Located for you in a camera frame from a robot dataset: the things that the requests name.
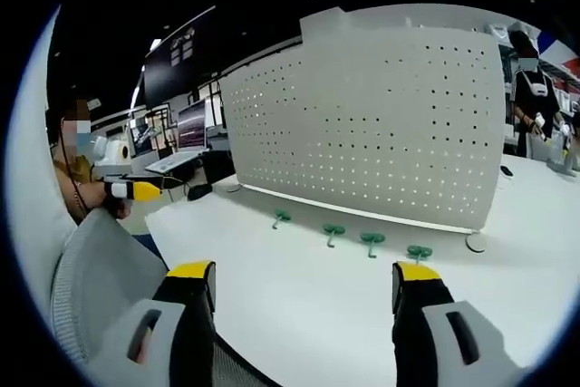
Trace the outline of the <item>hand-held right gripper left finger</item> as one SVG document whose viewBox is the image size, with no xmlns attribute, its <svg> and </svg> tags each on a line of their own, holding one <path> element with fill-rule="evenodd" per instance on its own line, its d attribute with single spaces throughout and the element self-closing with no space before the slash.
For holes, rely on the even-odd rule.
<svg viewBox="0 0 580 387">
<path fill-rule="evenodd" d="M 178 266 L 151 299 L 128 309 L 103 336 L 88 372 L 98 386 L 214 384 L 215 263 Z"/>
</svg>

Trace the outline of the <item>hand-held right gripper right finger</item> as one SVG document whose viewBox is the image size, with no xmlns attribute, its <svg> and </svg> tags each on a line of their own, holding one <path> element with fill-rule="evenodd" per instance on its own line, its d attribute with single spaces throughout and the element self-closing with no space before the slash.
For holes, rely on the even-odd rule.
<svg viewBox="0 0 580 387">
<path fill-rule="evenodd" d="M 425 265 L 392 265 L 392 313 L 398 386 L 516 386 L 523 378 L 497 327 L 454 300 Z"/>
</svg>

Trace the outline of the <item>person's left hand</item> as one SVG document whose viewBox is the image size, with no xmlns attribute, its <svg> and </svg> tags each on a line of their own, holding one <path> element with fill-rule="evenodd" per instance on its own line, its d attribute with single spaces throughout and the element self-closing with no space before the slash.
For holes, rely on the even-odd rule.
<svg viewBox="0 0 580 387">
<path fill-rule="evenodd" d="M 126 199 L 107 197 L 102 205 L 116 219 L 125 219 L 131 213 L 131 203 Z"/>
</svg>

